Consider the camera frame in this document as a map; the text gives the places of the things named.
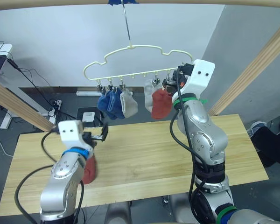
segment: blue band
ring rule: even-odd
[[[137,4],[138,2],[136,2],[135,0],[123,0],[123,3],[133,3],[133,4]],[[109,0],[108,2],[109,5],[120,5],[121,4],[121,0]]]
[[[238,210],[234,210],[234,211],[231,211],[229,213],[227,213],[226,215],[224,215],[222,218],[221,218],[221,224],[227,224],[228,220],[230,219],[230,217]]]
[[[86,149],[81,149],[81,148],[71,148],[69,150],[66,150],[62,153],[62,155],[66,153],[79,153],[81,154],[86,160],[88,159],[89,152]]]

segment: white sock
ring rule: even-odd
[[[122,112],[126,118],[135,115],[138,112],[138,104],[133,99],[130,91],[126,89],[120,95]]]
[[[146,80],[144,84],[145,108],[151,112],[153,110],[153,93],[162,87],[161,83],[153,86],[151,79]]]

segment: green zip tie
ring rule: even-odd
[[[222,211],[220,211],[218,214],[218,217],[217,217],[216,224],[221,224],[221,219],[222,219],[223,215],[225,215],[227,212],[232,211],[232,210],[237,210],[237,208],[234,206],[230,206],[230,207],[227,207],[227,208],[223,209]]]
[[[185,101],[189,101],[189,100],[193,100],[193,99],[197,99],[196,97],[186,97],[186,98],[182,98],[182,101],[185,102]],[[207,99],[200,99],[199,100],[202,104],[205,104],[208,100]],[[173,103],[173,107],[178,104],[180,102],[179,99],[177,99],[176,101],[174,101]]]

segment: sock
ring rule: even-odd
[[[84,184],[88,184],[94,181],[95,173],[96,173],[95,166],[96,166],[96,160],[93,154],[93,156],[86,161],[86,165],[84,168],[84,176],[82,179]]]
[[[138,112],[138,104],[133,99],[133,97],[128,89],[126,89],[124,92],[121,93],[120,101],[121,101],[121,109],[122,109],[123,115],[126,118],[129,118]]]
[[[146,80],[144,84],[144,96],[145,96],[145,108],[151,112],[153,109],[153,93],[161,88],[161,84],[153,86],[153,81],[151,79]]]
[[[98,99],[98,109],[101,112],[105,112],[111,120],[115,120],[116,116],[114,114],[108,112],[108,110],[107,110],[109,101],[110,101],[110,91],[107,92],[106,96],[105,95],[100,96],[100,98]]]
[[[121,108],[121,101],[120,95],[122,91],[119,88],[116,88],[116,92],[110,91],[110,101],[108,105],[107,111],[114,114],[119,119],[124,119],[125,116],[123,115],[122,108]]]
[[[172,96],[167,90],[159,89],[153,93],[153,109],[151,116],[153,119],[162,119],[168,116],[172,107]]]

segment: wooden beam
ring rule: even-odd
[[[25,121],[38,127],[44,132],[48,132],[54,126],[51,122],[33,110],[30,106],[16,97],[2,85],[0,85],[0,105],[14,112]]]
[[[109,0],[0,0],[0,10],[13,8],[108,4]],[[280,7],[280,0],[137,0],[138,3],[194,3]]]
[[[280,28],[210,110],[220,114],[280,54]]]

